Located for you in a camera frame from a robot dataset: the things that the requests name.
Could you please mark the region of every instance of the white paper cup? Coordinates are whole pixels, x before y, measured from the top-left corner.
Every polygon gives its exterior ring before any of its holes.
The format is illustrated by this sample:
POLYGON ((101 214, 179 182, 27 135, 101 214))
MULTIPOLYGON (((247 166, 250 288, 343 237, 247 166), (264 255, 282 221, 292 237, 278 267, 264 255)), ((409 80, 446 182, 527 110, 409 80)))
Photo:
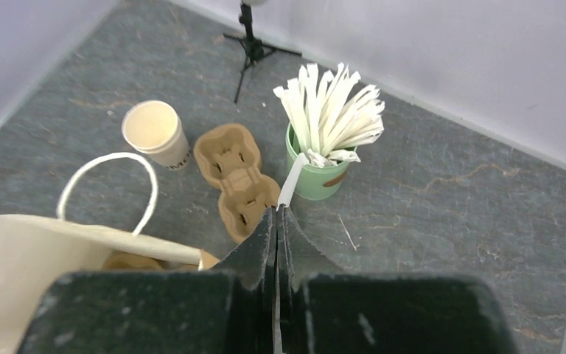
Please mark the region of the white paper cup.
POLYGON ((189 161, 189 144, 181 119, 162 101, 138 103, 122 120, 122 135, 129 145, 169 170, 189 161))

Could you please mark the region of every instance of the wrapped straw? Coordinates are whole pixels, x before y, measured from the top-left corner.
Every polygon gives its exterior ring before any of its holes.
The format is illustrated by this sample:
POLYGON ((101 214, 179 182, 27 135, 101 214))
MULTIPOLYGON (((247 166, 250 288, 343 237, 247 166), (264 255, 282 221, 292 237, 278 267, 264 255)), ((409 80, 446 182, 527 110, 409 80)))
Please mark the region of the wrapped straw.
POLYGON ((301 66, 298 78, 287 81, 287 89, 273 90, 296 133, 299 152, 311 165, 360 162, 357 153, 347 149, 371 144, 381 136, 385 103, 378 99, 380 90, 367 85, 349 100, 360 80, 359 73, 349 74, 343 63, 337 74, 327 71, 319 78, 318 65, 311 63, 301 66))

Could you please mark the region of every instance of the cup rim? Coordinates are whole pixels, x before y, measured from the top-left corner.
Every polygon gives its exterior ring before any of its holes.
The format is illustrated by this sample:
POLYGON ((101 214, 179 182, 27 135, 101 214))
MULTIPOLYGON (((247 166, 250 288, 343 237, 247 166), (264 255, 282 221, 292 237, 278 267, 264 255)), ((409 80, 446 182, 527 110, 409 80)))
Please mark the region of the cup rim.
POLYGON ((168 144, 168 142, 172 140, 174 135, 176 135, 176 133, 178 131, 180 131, 181 129, 182 129, 181 118, 179 118, 177 111, 175 111, 175 109, 170 104, 168 104, 164 101, 160 101, 160 100, 142 101, 142 102, 136 104, 135 106, 131 107, 129 109, 129 111, 127 111, 127 113, 125 113, 125 116, 122 118, 122 125, 121 125, 122 137, 125 138, 125 140, 129 143, 129 145, 131 145, 134 149, 136 149, 137 151, 141 151, 141 152, 147 152, 147 151, 157 150, 159 148, 162 148, 163 146, 168 144), (127 121, 129 120, 129 117, 133 114, 133 112, 138 110, 138 109, 141 109, 141 108, 143 108, 147 105, 164 105, 167 108, 170 108, 170 110, 175 114, 175 118, 176 118, 175 119, 175 129, 168 136, 168 139, 164 140, 161 144, 157 144, 157 145, 154 145, 154 146, 151 146, 151 147, 142 148, 142 147, 139 147, 138 145, 134 144, 129 139, 128 135, 125 132, 125 128, 126 128, 126 125, 127 125, 127 121))
MULTIPOLYGON (((292 147, 292 142, 290 141, 290 134, 292 133, 293 127, 292 127, 292 123, 288 123, 287 124, 287 130, 285 131, 285 147, 287 148, 287 152, 292 154, 292 157, 294 159, 298 158, 298 153, 294 151, 294 148, 292 147)), ((348 166, 350 164, 350 162, 348 161, 342 161, 340 164, 336 165, 336 166, 326 166, 326 167, 316 167, 316 166, 312 166, 310 164, 304 165, 303 169, 306 170, 310 170, 314 173, 331 173, 334 169, 337 168, 346 168, 346 166, 348 166)))

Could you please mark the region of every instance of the green cup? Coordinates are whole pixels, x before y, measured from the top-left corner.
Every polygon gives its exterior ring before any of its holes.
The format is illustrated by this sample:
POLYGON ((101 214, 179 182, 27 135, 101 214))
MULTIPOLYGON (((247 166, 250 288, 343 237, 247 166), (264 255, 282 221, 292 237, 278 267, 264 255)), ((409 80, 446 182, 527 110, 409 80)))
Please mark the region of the green cup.
MULTIPOLYGON (((292 125, 289 124, 285 134, 285 144, 287 146, 287 174, 289 174, 300 153, 296 133, 294 133, 292 125)), ((356 147, 351 147, 347 150, 355 151, 356 149, 356 147)), ((311 165, 303 166, 294 192, 299 197, 310 201, 321 201, 330 197, 340 188, 349 164, 349 162, 340 162, 337 166, 325 168, 317 168, 311 165)))

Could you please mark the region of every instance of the paper cup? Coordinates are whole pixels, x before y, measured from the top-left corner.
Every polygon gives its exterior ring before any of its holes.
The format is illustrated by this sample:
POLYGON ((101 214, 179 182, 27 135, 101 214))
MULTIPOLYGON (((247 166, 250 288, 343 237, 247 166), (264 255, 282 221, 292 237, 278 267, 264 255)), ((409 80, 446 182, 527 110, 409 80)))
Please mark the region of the paper cup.
POLYGON ((162 101, 135 105, 122 120, 122 135, 129 145, 169 170, 180 170, 189 161, 189 144, 181 119, 162 101))
MULTIPOLYGON (((298 158, 298 153, 300 152, 296 134, 289 124, 285 134, 285 144, 287 146, 287 174, 289 175, 294 161, 298 158)), ((334 195, 340 188, 341 181, 346 175, 349 165, 349 162, 340 162, 337 166, 324 168, 308 164, 303 166, 294 193, 309 201, 321 201, 334 195)))

